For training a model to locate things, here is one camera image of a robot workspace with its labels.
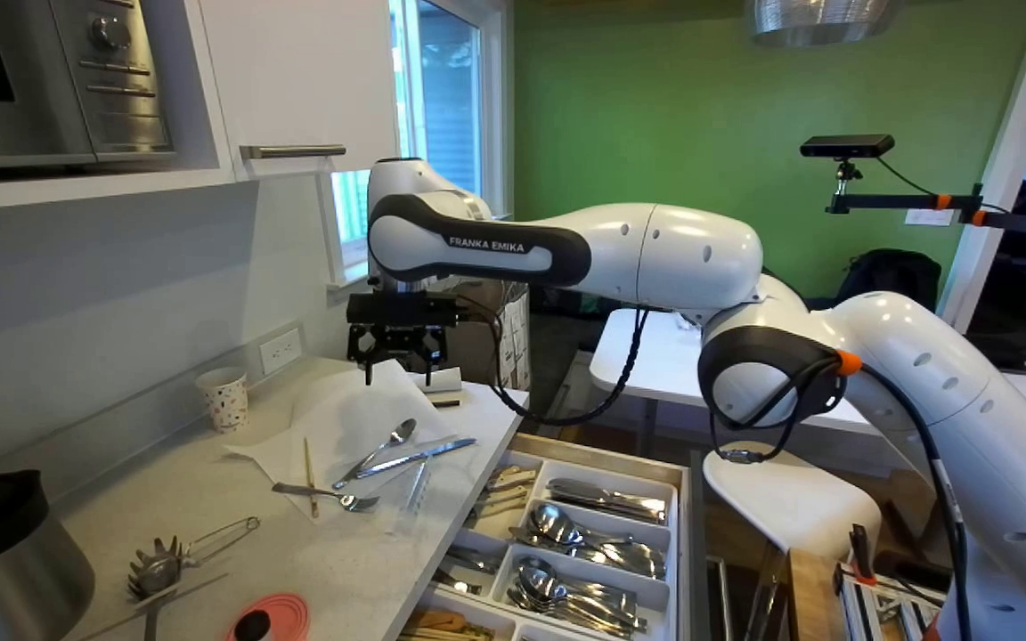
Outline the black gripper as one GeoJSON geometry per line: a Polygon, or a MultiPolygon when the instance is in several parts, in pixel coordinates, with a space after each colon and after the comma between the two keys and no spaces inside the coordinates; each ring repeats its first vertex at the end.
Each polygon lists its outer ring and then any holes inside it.
{"type": "Polygon", "coordinates": [[[423,384],[430,384],[449,353],[446,333],[454,322],[460,308],[446,295],[359,294],[344,302],[344,358],[359,365],[362,384],[372,384],[377,360],[420,365],[423,384]]]}

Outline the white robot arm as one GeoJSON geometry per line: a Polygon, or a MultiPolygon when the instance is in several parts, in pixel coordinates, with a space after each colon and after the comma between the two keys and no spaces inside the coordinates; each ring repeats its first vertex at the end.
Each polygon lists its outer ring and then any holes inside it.
{"type": "Polygon", "coordinates": [[[365,258],[372,284],[344,308],[362,366],[442,366],[461,308],[430,284],[460,275],[689,317],[699,397],[723,429],[793,429],[851,403],[943,498],[953,577],[940,632],[1026,633],[1026,397],[923,302],[863,294],[810,309],[762,270],[755,228],[710,210],[600,205],[499,220],[417,157],[369,168],[365,258]]]}

